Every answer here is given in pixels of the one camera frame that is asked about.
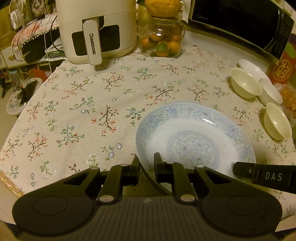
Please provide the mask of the blue patterned plate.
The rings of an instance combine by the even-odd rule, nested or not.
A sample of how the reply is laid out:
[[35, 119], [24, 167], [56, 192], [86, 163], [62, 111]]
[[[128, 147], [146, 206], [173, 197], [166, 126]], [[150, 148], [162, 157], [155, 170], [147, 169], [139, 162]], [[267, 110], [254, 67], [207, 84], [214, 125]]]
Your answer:
[[159, 106], [140, 122], [135, 136], [137, 156], [154, 173], [154, 154], [163, 161], [193, 169], [203, 165], [229, 177], [236, 162], [255, 163], [252, 145], [230, 118], [194, 102]]

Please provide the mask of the cream bowl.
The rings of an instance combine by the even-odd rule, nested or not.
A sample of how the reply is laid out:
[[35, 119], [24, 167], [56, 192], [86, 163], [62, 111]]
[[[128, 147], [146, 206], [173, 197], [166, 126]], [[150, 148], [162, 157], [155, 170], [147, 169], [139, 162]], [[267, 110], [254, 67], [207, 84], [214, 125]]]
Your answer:
[[275, 140], [284, 140], [292, 136], [292, 128], [282, 109], [272, 102], [265, 107], [264, 126], [267, 133]]
[[263, 88], [261, 84], [247, 71], [239, 67], [233, 67], [230, 73], [232, 87], [239, 96], [251, 99], [262, 95]]

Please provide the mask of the white plate with swirls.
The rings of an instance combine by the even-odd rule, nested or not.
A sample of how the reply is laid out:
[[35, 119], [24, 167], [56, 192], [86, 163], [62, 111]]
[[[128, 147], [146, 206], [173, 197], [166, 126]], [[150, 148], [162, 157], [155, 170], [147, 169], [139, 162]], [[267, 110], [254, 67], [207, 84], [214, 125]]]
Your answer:
[[269, 77], [258, 66], [248, 60], [239, 59], [238, 66], [251, 74], [257, 81], [259, 81], [261, 78], [270, 80]]

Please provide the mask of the white bowl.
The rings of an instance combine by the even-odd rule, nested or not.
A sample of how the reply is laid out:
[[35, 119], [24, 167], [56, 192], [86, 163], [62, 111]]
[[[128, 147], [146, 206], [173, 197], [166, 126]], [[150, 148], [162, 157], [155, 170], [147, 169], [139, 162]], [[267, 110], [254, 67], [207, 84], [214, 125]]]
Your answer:
[[276, 105], [281, 105], [283, 103], [282, 96], [278, 89], [271, 83], [270, 80], [260, 78], [259, 83], [262, 86], [263, 92], [258, 96], [259, 100], [266, 105], [271, 102]]

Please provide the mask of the floral tablecloth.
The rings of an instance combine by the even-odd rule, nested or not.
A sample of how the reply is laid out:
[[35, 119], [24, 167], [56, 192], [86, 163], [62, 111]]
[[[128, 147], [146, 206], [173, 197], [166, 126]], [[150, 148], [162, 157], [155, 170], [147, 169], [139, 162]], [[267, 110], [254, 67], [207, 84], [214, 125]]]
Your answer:
[[230, 87], [230, 69], [250, 54], [211, 44], [184, 46], [176, 59], [135, 51], [97, 70], [64, 61], [22, 111], [1, 148], [1, 185], [15, 196], [90, 166], [108, 169], [135, 154], [139, 122], [173, 101], [193, 101], [236, 123], [262, 164], [295, 164], [292, 139], [274, 141], [262, 104]]

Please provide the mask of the plastic bag of kumquats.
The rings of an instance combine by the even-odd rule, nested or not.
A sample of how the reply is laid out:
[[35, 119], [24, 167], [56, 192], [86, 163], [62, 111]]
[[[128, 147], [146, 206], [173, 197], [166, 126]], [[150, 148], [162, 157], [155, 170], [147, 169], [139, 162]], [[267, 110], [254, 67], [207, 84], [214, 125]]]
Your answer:
[[276, 83], [274, 86], [281, 94], [283, 99], [281, 108], [293, 128], [295, 127], [295, 88], [291, 85], [280, 83]]

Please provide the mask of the red gift box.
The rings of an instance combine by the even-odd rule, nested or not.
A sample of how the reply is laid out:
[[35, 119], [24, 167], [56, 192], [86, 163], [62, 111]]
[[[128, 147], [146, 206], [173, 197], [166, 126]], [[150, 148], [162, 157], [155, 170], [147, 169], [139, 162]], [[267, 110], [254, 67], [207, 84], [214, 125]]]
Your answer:
[[267, 76], [272, 84], [287, 84], [295, 75], [295, 34], [290, 39], [277, 64], [271, 64], [267, 70]]

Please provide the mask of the glass jar of oranges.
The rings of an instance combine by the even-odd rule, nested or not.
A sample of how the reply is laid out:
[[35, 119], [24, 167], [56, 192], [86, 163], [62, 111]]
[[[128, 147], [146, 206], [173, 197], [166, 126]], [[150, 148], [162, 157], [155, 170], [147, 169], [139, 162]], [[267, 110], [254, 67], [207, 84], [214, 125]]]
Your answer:
[[177, 58], [182, 50], [185, 25], [176, 17], [149, 17], [146, 26], [137, 26], [138, 46], [144, 56]]

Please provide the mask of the white air fryer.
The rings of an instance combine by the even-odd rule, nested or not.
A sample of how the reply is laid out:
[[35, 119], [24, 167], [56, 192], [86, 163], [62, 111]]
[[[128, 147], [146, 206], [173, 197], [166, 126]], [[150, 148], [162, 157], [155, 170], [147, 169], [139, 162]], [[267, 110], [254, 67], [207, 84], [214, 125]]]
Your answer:
[[56, 8], [65, 56], [72, 63], [100, 65], [136, 46], [135, 1], [58, 0]]

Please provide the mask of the black microwave oven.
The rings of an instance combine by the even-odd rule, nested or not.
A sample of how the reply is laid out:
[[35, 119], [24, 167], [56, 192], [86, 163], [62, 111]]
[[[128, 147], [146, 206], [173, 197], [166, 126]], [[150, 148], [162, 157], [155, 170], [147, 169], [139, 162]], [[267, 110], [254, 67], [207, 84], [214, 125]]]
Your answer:
[[189, 23], [203, 24], [248, 42], [279, 60], [294, 20], [274, 1], [192, 1]]

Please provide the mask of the large pomelo with leaves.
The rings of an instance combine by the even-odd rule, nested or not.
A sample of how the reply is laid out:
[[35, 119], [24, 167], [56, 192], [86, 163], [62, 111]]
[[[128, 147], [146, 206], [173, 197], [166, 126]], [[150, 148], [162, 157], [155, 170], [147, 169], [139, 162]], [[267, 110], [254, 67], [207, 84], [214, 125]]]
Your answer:
[[157, 18], [170, 19], [181, 10], [179, 0], [146, 0], [144, 4], [149, 14]]

